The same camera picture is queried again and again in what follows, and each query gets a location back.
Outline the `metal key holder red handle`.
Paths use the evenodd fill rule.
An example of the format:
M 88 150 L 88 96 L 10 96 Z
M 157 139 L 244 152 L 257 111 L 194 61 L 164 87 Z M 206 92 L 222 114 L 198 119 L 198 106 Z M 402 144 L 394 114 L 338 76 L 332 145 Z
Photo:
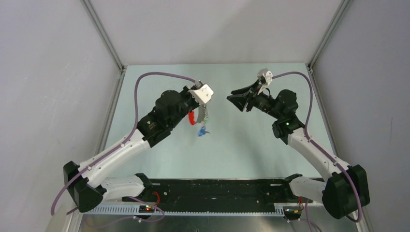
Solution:
M 191 125 L 201 124 L 204 126 L 209 120 L 207 105 L 200 105 L 197 113 L 194 111 L 188 112 L 188 120 Z

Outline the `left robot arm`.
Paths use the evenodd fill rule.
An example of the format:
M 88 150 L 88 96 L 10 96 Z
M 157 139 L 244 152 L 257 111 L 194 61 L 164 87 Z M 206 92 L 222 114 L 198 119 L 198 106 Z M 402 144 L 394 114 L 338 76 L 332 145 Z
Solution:
M 102 202 L 137 197 L 148 201 L 153 195 L 150 180 L 144 174 L 127 178 L 109 175 L 161 142 L 189 112 L 208 103 L 214 92 L 209 85 L 184 87 L 181 92 L 167 90 L 155 101 L 152 111 L 142 117 L 123 139 L 93 158 L 63 167 L 64 182 L 79 212 L 88 212 Z

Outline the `blue key tag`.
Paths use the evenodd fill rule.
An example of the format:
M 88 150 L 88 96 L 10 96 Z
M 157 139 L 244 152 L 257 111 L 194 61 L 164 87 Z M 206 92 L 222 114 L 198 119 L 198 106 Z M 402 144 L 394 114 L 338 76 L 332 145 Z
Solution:
M 202 136 L 204 136 L 204 135 L 206 135 L 206 134 L 210 134 L 210 132 L 207 131 L 206 126 L 201 126 L 200 129 L 199 129 L 199 131 L 198 131 L 198 136 L 199 136 L 199 137 L 202 137 Z

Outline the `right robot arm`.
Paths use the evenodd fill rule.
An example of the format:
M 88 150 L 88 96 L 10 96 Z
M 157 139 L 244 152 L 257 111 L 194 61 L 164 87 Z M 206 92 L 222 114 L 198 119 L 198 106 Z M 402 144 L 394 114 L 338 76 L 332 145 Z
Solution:
M 299 152 L 321 175 L 322 181 L 301 174 L 283 179 L 280 193 L 285 201 L 293 202 L 302 197 L 319 202 L 336 219 L 347 217 L 354 211 L 360 212 L 370 203 L 365 169 L 330 154 L 313 140 L 296 115 L 295 92 L 284 89 L 273 98 L 265 94 L 262 84 L 256 81 L 248 87 L 233 90 L 226 99 L 241 112 L 256 108 L 275 118 L 272 125 L 274 136 Z

